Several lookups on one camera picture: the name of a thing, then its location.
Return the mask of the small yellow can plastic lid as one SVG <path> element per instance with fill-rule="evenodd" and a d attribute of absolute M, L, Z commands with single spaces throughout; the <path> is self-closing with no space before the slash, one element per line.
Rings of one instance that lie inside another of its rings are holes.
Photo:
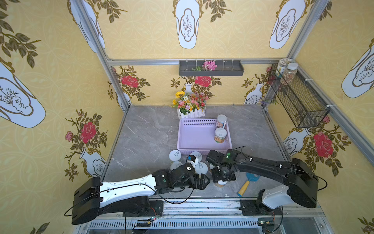
<path fill-rule="evenodd" d="M 227 184 L 227 181 L 218 180 L 214 184 L 215 184 L 215 186 L 217 186 L 219 188 L 222 188 L 222 187 L 224 187 Z"/>

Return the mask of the orange can plastic lid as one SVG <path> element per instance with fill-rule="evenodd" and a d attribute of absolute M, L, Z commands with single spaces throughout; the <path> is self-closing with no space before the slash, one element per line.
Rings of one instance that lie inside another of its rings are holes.
<path fill-rule="evenodd" d="M 215 136 L 214 136 L 214 140 L 217 142 L 217 143 L 223 143 L 227 137 L 227 130 L 223 127 L 220 127 L 220 128 L 217 128 L 215 130 Z"/>

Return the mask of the purple plastic basket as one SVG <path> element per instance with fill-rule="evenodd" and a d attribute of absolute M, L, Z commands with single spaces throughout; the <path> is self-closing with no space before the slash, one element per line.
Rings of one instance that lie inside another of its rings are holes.
<path fill-rule="evenodd" d="M 222 143 L 215 141 L 216 119 L 180 119 L 177 149 L 182 154 L 200 152 L 207 155 L 210 150 L 225 153 L 232 148 L 229 126 L 225 127 L 227 136 Z"/>

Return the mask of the tall yellow can plastic lid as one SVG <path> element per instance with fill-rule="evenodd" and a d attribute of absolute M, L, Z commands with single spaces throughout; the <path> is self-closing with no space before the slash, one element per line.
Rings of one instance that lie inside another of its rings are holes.
<path fill-rule="evenodd" d="M 216 128 L 225 128 L 227 123 L 227 117 L 223 114 L 220 114 L 216 118 Z"/>

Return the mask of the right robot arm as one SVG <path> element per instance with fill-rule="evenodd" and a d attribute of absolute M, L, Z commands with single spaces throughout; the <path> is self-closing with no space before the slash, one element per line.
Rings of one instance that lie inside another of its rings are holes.
<path fill-rule="evenodd" d="M 259 192 L 260 203 L 269 210 L 293 202 L 306 208 L 317 206 L 319 179 L 299 159 L 267 160 L 229 149 L 225 154 L 210 150 L 206 160 L 215 166 L 211 170 L 214 182 L 229 182 L 235 179 L 236 172 L 244 172 L 281 183 L 281 186 Z"/>

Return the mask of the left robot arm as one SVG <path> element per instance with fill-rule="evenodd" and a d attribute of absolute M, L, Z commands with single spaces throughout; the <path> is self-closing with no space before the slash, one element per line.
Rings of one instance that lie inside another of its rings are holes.
<path fill-rule="evenodd" d="M 209 183 L 210 179 L 205 174 L 197 174 L 191 163 L 126 181 L 102 182 L 93 177 L 74 192 L 72 224 L 84 224 L 102 214 L 131 213 L 147 205 L 150 196 L 161 197 L 175 188 L 204 190 Z"/>

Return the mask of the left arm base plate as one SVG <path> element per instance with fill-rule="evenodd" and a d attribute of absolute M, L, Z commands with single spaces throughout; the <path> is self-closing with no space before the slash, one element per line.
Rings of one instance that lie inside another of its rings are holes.
<path fill-rule="evenodd" d="M 123 217 L 151 217 L 162 216 L 164 202 L 160 200 L 151 200 L 148 204 L 138 205 L 130 212 L 123 212 Z"/>

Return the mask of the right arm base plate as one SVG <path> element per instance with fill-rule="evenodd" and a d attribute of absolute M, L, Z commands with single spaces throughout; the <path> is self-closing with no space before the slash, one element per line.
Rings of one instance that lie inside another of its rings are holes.
<path fill-rule="evenodd" d="M 246 216 L 282 215 L 282 210 L 280 207 L 270 209 L 262 203 L 252 199 L 240 200 L 239 210 L 242 212 L 242 215 Z"/>

